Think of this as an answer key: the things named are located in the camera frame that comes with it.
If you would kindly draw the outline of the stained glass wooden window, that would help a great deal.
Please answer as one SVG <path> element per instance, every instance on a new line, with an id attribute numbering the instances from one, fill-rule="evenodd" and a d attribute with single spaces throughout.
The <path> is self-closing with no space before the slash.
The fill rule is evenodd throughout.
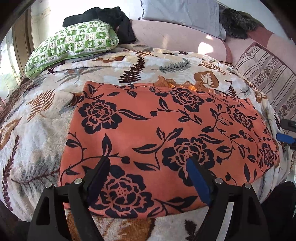
<path id="1" fill-rule="evenodd" d="M 31 21 L 31 9 L 28 8 L 1 42 L 1 110 L 21 85 L 25 65 L 34 50 Z"/>

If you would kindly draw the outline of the pink sofa back cushion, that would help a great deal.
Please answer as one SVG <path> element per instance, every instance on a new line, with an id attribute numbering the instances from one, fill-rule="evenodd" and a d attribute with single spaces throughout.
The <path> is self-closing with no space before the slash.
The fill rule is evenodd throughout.
<path id="1" fill-rule="evenodd" d="M 160 48 L 178 52 L 195 52 L 218 61 L 232 63 L 232 53 L 227 44 L 204 32 L 172 23 L 131 20 L 137 41 L 120 47 Z"/>

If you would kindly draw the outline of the grey pillow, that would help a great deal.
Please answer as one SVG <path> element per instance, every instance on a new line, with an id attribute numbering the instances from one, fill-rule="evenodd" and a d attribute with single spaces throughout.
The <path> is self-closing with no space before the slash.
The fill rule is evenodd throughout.
<path id="1" fill-rule="evenodd" d="M 151 0 L 141 1 L 141 7 L 140 20 L 178 24 L 226 39 L 219 19 L 219 4 L 215 0 Z"/>

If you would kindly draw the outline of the dark furry cushion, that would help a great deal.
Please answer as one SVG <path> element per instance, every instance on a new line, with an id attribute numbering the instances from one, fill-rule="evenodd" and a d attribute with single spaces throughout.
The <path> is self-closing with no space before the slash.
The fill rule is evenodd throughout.
<path id="1" fill-rule="evenodd" d="M 258 27 L 264 28 L 264 25 L 252 15 L 230 8 L 220 12 L 219 21 L 226 35 L 234 39 L 247 39 L 248 32 L 256 31 Z"/>

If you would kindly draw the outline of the green white patterned pillow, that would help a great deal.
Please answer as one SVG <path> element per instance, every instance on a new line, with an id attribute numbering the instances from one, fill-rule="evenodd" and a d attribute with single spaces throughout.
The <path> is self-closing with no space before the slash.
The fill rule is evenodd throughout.
<path id="1" fill-rule="evenodd" d="M 104 53 L 118 44 L 115 30 L 103 21 L 74 24 L 63 28 L 34 49 L 25 65 L 25 75 L 34 78 L 60 61 Z"/>

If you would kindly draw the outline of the orange black floral blouse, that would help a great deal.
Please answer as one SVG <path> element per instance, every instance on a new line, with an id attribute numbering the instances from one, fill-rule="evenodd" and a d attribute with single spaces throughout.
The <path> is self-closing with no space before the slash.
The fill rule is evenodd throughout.
<path id="1" fill-rule="evenodd" d="M 88 81 L 75 107 L 60 183 L 82 178 L 101 158 L 111 166 L 91 206 L 112 218 L 177 214 L 203 206 L 186 171 L 200 165 L 230 185 L 260 178 L 280 161 L 249 99 L 185 87 L 134 89 Z"/>

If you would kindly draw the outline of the black garment on pillow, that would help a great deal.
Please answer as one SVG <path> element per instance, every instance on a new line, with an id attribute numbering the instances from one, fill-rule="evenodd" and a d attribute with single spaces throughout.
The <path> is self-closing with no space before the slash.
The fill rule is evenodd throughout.
<path id="1" fill-rule="evenodd" d="M 109 24 L 116 32 L 119 44 L 131 44 L 137 41 L 130 19 L 118 6 L 112 9 L 96 7 L 80 15 L 68 16 L 63 21 L 63 27 L 94 20 Z"/>

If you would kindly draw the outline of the striped floral cushion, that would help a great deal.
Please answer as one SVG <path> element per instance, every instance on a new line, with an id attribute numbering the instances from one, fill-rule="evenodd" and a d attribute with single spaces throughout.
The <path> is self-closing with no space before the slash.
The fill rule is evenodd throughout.
<path id="1" fill-rule="evenodd" d="M 240 57 L 235 68 L 267 95 L 281 119 L 295 121 L 295 73 L 289 67 L 254 45 Z"/>

